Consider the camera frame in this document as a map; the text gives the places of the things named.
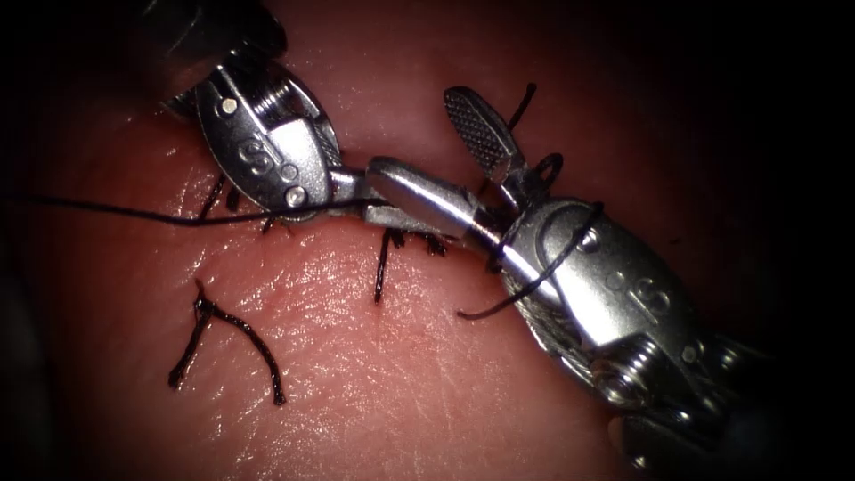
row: cut suture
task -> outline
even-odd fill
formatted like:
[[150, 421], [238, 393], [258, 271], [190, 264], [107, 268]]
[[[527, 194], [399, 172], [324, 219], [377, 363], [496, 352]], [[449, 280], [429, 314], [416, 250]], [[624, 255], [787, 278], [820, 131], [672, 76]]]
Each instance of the cut suture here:
[[517, 110], [514, 111], [514, 115], [510, 116], [510, 120], [508, 121], [508, 130], [513, 130], [514, 127], [517, 126], [517, 123], [519, 123], [519, 120], [525, 113], [525, 109], [528, 108], [528, 104], [532, 102], [535, 92], [537, 92], [537, 84], [530, 82], [525, 86], [525, 95], [523, 95], [523, 100], [520, 101], [517, 106]]
[[445, 256], [446, 248], [439, 238], [434, 234], [424, 232], [409, 232], [400, 229], [387, 228], [383, 231], [383, 239], [380, 241], [380, 256], [377, 261], [377, 275], [374, 278], [374, 304], [380, 303], [383, 296], [383, 281], [386, 278], [386, 265], [389, 257], [389, 242], [395, 245], [395, 249], [404, 246], [403, 235], [405, 233], [420, 237], [427, 243], [427, 253], [431, 256]]
[[237, 316], [226, 313], [213, 301], [206, 298], [204, 286], [198, 279], [196, 280], [196, 286], [199, 288], [199, 294], [196, 296], [196, 301], [193, 303], [193, 313], [196, 317], [196, 325], [193, 327], [193, 333], [190, 335], [190, 342], [184, 349], [184, 354], [181, 356], [178, 364], [176, 364], [169, 372], [169, 386], [172, 389], [178, 389], [178, 385], [184, 377], [187, 366], [190, 364], [190, 360], [196, 353], [197, 347], [199, 347], [202, 331], [208, 326], [211, 318], [215, 317], [216, 319], [228, 322], [232, 326], [240, 329], [240, 331], [249, 338], [253, 346], [255, 346], [258, 352], [261, 353], [262, 357], [264, 357], [267, 367], [270, 368], [270, 378], [273, 383], [273, 403], [276, 405], [285, 404], [285, 394], [282, 391], [282, 380], [279, 373], [279, 366], [276, 364], [276, 360], [273, 358], [273, 355], [265, 342], [258, 337], [258, 334], [249, 326], [249, 324], [245, 323]]

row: black suture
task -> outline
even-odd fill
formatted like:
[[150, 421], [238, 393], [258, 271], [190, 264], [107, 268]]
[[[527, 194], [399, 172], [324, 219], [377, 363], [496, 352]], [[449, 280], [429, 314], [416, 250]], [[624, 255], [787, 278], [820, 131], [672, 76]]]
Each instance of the black suture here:
[[196, 296], [196, 301], [193, 303], [193, 312], [196, 315], [196, 325], [193, 327], [193, 333], [190, 336], [190, 342], [187, 348], [184, 349], [184, 354], [178, 361], [178, 364], [169, 372], [169, 386], [172, 389], [177, 389], [181, 378], [184, 377], [184, 372], [199, 346], [199, 340], [202, 331], [208, 325], [212, 317], [215, 317], [223, 322], [228, 322], [232, 326], [240, 329], [245, 336], [249, 338], [253, 346], [264, 357], [267, 367], [270, 368], [270, 379], [273, 383], [273, 403], [277, 406], [285, 404], [285, 393], [282, 391], [282, 379], [279, 373], [279, 365], [276, 359], [273, 358], [270, 349], [258, 334], [244, 322], [241, 318], [231, 315], [219, 308], [213, 301], [205, 297], [205, 289], [202, 282], [197, 279], [196, 287], [199, 288], [199, 294]]
[[[564, 156], [557, 152], [552, 152], [543, 158], [540, 162], [537, 163], [537, 166], [532, 169], [534, 175], [537, 175], [543, 180], [544, 189], [548, 190], [552, 184], [555, 183], [555, 180], [558, 178], [558, 174], [561, 173], [561, 168], [564, 166]], [[549, 173], [546, 177], [543, 177], [543, 172], [549, 170]]]
[[501, 271], [501, 266], [499, 265], [499, 261], [504, 256], [504, 247], [508, 245], [510, 242], [514, 240], [514, 237], [517, 235], [517, 231], [519, 230], [520, 221], [525, 217], [525, 212], [527, 209], [531, 208], [533, 204], [539, 203], [543, 197], [546, 197], [549, 194], [549, 189], [552, 184], [555, 182], [555, 179], [558, 177], [558, 173], [561, 172], [561, 168], [564, 166], [564, 157], [559, 153], [551, 153], [543, 158], [540, 162], [538, 162], [537, 166], [535, 166], [529, 175], [537, 175], [538, 177], [543, 175], [545, 170], [549, 170], [549, 174], [543, 180], [543, 192], [541, 193], [541, 197], [532, 199], [532, 203], [526, 206], [523, 209], [523, 212], [517, 217], [517, 220], [510, 226], [510, 228], [501, 236], [501, 240], [499, 241], [499, 245], [490, 253], [490, 256], [487, 258], [487, 272], [488, 273], [498, 273]]
[[590, 231], [590, 228], [594, 225], [594, 223], [597, 222], [602, 213], [603, 203], [594, 202], [591, 205], [590, 214], [588, 214], [588, 218], [585, 219], [585, 222], [582, 224], [582, 227], [580, 227], [574, 232], [573, 238], [570, 240], [570, 242], [567, 243], [566, 247], [564, 247], [564, 249], [558, 254], [558, 256], [555, 257], [555, 260], [550, 263], [550, 265], [543, 271], [543, 273], [541, 273], [540, 276], [538, 276], [537, 279], [526, 284], [516, 294], [502, 300], [499, 304], [489, 309], [481, 311], [480, 313], [466, 314], [462, 311], [458, 311], [457, 315], [463, 319], [466, 319], [467, 321], [477, 321], [496, 314], [505, 307], [513, 305], [518, 300], [530, 296], [533, 292], [537, 290], [538, 287], [540, 287], [543, 281], [549, 279], [549, 277], [556, 271], [556, 269], [558, 269], [561, 263], [563, 263], [564, 260], [567, 259], [570, 254], [573, 253], [574, 249], [576, 249], [576, 246], [578, 246], [579, 242], [584, 239], [585, 235], [588, 233], [588, 231]]
[[[510, 121], [508, 121], [508, 131], [512, 132], [514, 127], [517, 126], [519, 120], [523, 117], [525, 113], [525, 109], [528, 109], [528, 104], [532, 102], [532, 98], [534, 97], [534, 93], [537, 92], [537, 84], [534, 82], [529, 82], [527, 86], [525, 86], [525, 95], [523, 95], [523, 100], [519, 102], [517, 109], [514, 110], [514, 115], [510, 116]], [[490, 186], [490, 179], [484, 179], [481, 182], [481, 187], [478, 188], [477, 197], [481, 197], [486, 192], [487, 187]]]
[[199, 215], [196, 216], [196, 218], [204, 219], [208, 216], [208, 212], [210, 212], [211, 208], [214, 206], [216, 197], [223, 191], [223, 185], [225, 185], [225, 174], [220, 174], [220, 178], [216, 179], [214, 187], [211, 188], [211, 192], [208, 194], [208, 198], [205, 199], [205, 203], [202, 204], [202, 209], [199, 211]]
[[229, 212], [237, 212], [239, 201], [240, 191], [233, 185], [232, 188], [229, 189], [229, 193], [225, 196], [225, 208], [229, 209]]
[[386, 277], [386, 263], [389, 257], [389, 242], [395, 232], [400, 232], [397, 229], [387, 227], [383, 231], [383, 239], [380, 241], [380, 257], [377, 261], [377, 275], [374, 277], [374, 304], [380, 303], [380, 297], [383, 295], [383, 279]]
[[389, 242], [395, 246], [395, 249], [402, 248], [406, 240], [403, 235], [405, 233], [414, 235], [424, 239], [427, 243], [427, 253], [430, 256], [445, 256], [445, 245], [434, 234], [425, 232], [403, 231], [388, 227], [383, 231], [383, 239], [380, 241], [380, 255], [377, 261], [377, 275], [374, 277], [374, 304], [380, 303], [380, 298], [383, 296], [383, 281], [386, 279], [386, 266], [389, 258]]
[[273, 219], [272, 217], [270, 217], [269, 219], [265, 220], [265, 224], [261, 226], [261, 233], [262, 233], [262, 235], [266, 234], [266, 233], [267, 233], [267, 231], [270, 231], [270, 228], [273, 226], [273, 221], [274, 221], [274, 220], [275, 220], [275, 219]]
[[123, 208], [111, 206], [110, 204], [90, 202], [88, 200], [70, 200], [36, 194], [0, 194], [0, 200], [27, 204], [37, 204], [43, 206], [75, 208], [79, 210], [86, 210], [89, 212], [100, 212], [103, 214], [114, 214], [117, 216], [133, 217], [142, 220], [151, 220], [154, 222], [160, 222], [162, 224], [178, 225], [181, 227], [208, 227], [211, 225], [240, 224], [243, 222], [283, 216], [293, 216], [295, 214], [307, 214], [309, 212], [318, 212], [329, 209], [389, 205], [388, 202], [379, 199], [351, 199], [343, 200], [340, 202], [330, 202], [329, 204], [317, 206], [303, 206], [298, 208], [268, 210], [265, 212], [244, 214], [241, 216], [217, 217], [213, 219], [198, 219], [170, 216], [167, 214], [160, 214], [159, 212], [152, 212], [150, 210], [140, 210], [138, 208]]
[[525, 109], [528, 108], [528, 104], [531, 103], [535, 92], [537, 92], [537, 84], [529, 82], [529, 84], [525, 86], [525, 95], [523, 96], [523, 100], [519, 103], [517, 110], [514, 111], [514, 115], [512, 115], [508, 121], [508, 130], [513, 130], [514, 127], [517, 126], [517, 123], [523, 117]]

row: skin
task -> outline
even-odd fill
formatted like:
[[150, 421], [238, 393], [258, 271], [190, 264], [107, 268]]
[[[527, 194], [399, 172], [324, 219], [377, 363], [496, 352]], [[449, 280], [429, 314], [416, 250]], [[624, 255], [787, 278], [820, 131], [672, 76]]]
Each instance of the skin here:
[[[394, 156], [474, 188], [480, 174], [442, 91], [471, 86], [508, 118], [537, 82], [514, 134], [530, 163], [565, 155], [553, 193], [604, 201], [684, 280], [705, 322], [727, 328], [761, 312], [761, 300], [744, 299], [769, 276], [761, 241], [731, 222], [739, 197], [722, 190], [727, 173], [691, 144], [667, 96], [615, 66], [596, 29], [563, 28], [525, 3], [487, 15], [479, 4], [271, 9], [289, 35], [281, 62], [321, 100], [348, 165]], [[24, 173], [24, 185], [194, 216], [218, 176], [197, 128], [91, 84], [60, 90], [47, 127], [57, 141], [33, 147], [51, 168]], [[211, 216], [229, 215], [224, 202]], [[243, 200], [242, 212], [256, 210]], [[382, 231], [354, 219], [262, 236], [260, 222], [187, 229], [26, 207], [10, 210], [7, 227], [47, 320], [64, 469], [124, 479], [635, 476], [608, 442], [614, 413], [539, 350], [516, 311], [454, 315], [505, 296], [475, 253], [429, 257], [409, 239], [391, 252], [375, 306]], [[168, 388], [193, 327], [194, 279], [271, 348], [285, 405], [273, 405], [249, 341], [216, 321], [181, 388]]]

